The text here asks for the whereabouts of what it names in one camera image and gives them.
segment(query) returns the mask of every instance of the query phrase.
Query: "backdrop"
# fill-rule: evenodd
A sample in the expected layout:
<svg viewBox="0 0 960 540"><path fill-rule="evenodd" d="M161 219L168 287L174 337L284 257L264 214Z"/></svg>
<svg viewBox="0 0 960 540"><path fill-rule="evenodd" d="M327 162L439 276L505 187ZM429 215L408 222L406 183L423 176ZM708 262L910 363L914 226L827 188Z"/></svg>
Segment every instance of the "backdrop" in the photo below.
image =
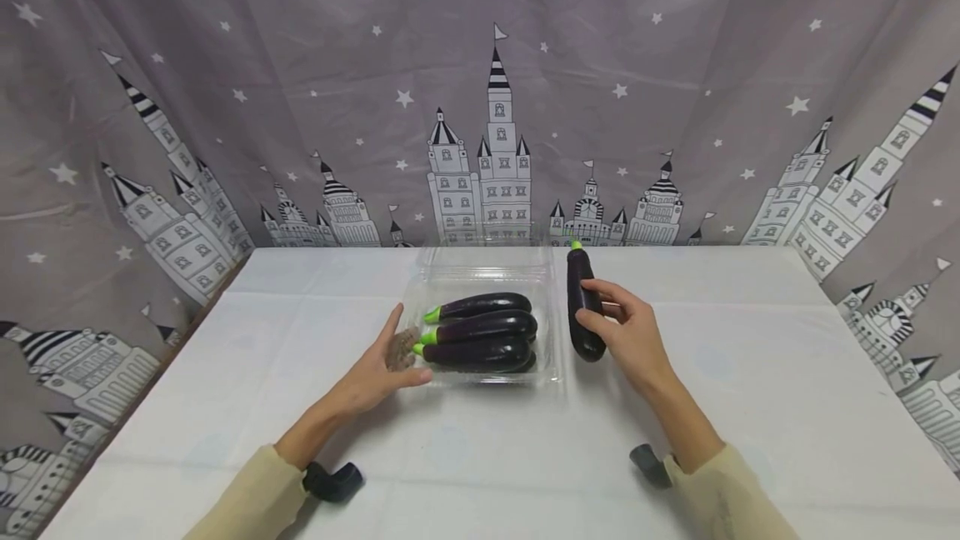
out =
<svg viewBox="0 0 960 540"><path fill-rule="evenodd" d="M960 471L960 0L2 0L0 21L5 538L254 246L788 244Z"/></svg>

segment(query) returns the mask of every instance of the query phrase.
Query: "human hand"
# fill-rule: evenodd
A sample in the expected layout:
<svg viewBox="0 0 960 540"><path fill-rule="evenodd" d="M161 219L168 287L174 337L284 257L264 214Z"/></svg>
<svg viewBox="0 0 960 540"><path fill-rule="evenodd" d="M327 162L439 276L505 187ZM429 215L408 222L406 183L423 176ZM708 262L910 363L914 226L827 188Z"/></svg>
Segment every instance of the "human hand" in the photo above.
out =
<svg viewBox="0 0 960 540"><path fill-rule="evenodd" d="M411 368L415 357L410 348L417 342L418 335L396 334L400 313L403 313L402 304L393 308L377 339L347 374L273 445L280 458L304 469L337 428L350 419L376 407L399 388L430 382L432 371Z"/></svg>
<svg viewBox="0 0 960 540"><path fill-rule="evenodd" d="M600 293L606 317L581 308L576 313L577 321L607 344L633 389L646 395L664 383L674 382L676 374L663 348L653 307L613 282L583 280L582 286Z"/></svg>

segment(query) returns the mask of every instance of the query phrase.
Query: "purple eggplant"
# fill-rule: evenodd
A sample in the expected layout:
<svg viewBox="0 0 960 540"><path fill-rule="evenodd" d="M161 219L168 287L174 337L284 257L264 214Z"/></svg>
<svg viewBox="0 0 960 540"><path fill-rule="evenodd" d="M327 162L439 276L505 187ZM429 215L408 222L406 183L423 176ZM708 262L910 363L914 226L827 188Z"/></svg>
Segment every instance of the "purple eggplant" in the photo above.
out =
<svg viewBox="0 0 960 540"><path fill-rule="evenodd" d="M494 311L444 323L421 336L421 344L471 343L474 340L521 338L532 343L537 319L525 311Z"/></svg>
<svg viewBox="0 0 960 540"><path fill-rule="evenodd" d="M446 305L436 307L433 311L423 315L423 321L426 323L443 323L451 319L472 318L473 315L513 310L513 308L518 308L519 311L527 313L533 310L530 299L523 294L491 292L447 302Z"/></svg>
<svg viewBox="0 0 960 540"><path fill-rule="evenodd" d="M567 253L567 320L570 324L570 342L580 358L588 363L600 361L607 351L607 344L594 332L580 325L576 314L581 308L603 314L603 302L600 294L588 290L581 282L593 280L590 257L580 242L574 241Z"/></svg>
<svg viewBox="0 0 960 540"><path fill-rule="evenodd" d="M423 361L444 368L475 373L509 373L530 361L530 342L522 337L501 337L449 344L417 344L414 352Z"/></svg>

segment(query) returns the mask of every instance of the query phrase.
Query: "forearm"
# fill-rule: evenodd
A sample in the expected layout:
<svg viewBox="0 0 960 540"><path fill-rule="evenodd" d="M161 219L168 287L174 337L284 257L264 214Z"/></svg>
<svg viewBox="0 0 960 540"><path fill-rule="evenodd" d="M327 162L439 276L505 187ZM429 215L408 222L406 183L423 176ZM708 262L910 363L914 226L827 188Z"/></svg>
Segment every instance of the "forearm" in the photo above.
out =
<svg viewBox="0 0 960 540"><path fill-rule="evenodd" d="M642 394L684 472L693 474L723 450L724 441L672 371L645 384Z"/></svg>

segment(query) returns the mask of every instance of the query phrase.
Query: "white tablecloth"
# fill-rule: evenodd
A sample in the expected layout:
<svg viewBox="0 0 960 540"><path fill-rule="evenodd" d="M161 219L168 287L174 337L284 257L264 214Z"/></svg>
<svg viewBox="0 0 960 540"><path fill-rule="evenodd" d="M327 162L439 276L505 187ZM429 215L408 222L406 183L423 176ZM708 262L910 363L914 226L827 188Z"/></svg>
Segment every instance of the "white tablecloth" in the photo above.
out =
<svg viewBox="0 0 960 540"><path fill-rule="evenodd" d="M678 373L803 538L960 538L960 483L792 250L589 253L654 304ZM43 537L180 538L373 340L417 254L257 250ZM352 460L365 488L285 538L696 538L627 458L666 450L648 408L568 342L553 386L418 388L358 421L320 460Z"/></svg>

